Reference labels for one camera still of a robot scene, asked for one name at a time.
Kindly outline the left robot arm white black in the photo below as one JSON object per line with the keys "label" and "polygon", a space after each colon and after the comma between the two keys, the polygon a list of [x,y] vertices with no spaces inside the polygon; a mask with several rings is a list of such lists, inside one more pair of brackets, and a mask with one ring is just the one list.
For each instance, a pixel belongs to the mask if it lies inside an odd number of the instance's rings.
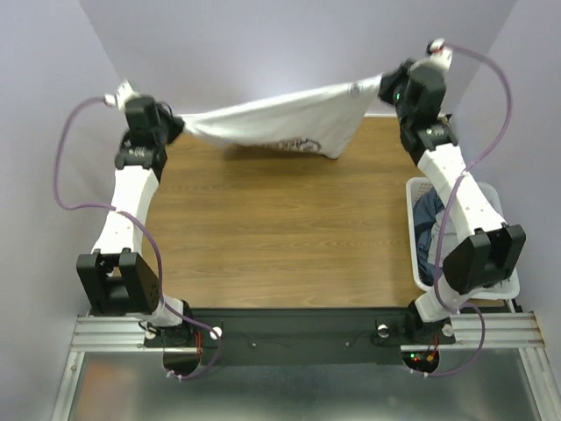
{"label": "left robot arm white black", "polygon": [[114,160],[115,186],[107,216],[90,253],[79,255],[77,274],[96,316],[129,316],[165,328],[177,346],[188,344],[195,324],[183,301],[162,291],[162,268],[151,269],[142,255],[151,201],[167,163],[168,145],[184,128],[182,120],[151,96],[124,102],[128,125]]}

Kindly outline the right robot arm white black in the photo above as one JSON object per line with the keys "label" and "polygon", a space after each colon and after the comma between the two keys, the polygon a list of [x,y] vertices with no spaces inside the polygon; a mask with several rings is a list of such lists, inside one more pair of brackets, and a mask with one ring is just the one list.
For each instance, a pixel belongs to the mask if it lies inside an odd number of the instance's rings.
{"label": "right robot arm white black", "polygon": [[406,337],[423,342],[447,318],[483,289],[508,280],[526,241],[487,201],[473,179],[451,128],[438,114],[446,91],[444,71],[428,61],[404,61],[381,77],[379,98],[394,106],[401,144],[430,180],[444,204],[444,222],[456,230],[458,245],[437,266],[433,286],[410,304],[403,321]]}

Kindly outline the white graphic tank top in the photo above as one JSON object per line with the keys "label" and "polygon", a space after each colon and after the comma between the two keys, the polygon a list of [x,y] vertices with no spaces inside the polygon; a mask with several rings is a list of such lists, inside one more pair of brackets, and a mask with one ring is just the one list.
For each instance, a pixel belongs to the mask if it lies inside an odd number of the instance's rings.
{"label": "white graphic tank top", "polygon": [[182,114],[184,131],[216,146],[263,146],[336,159],[377,98],[381,77]]}

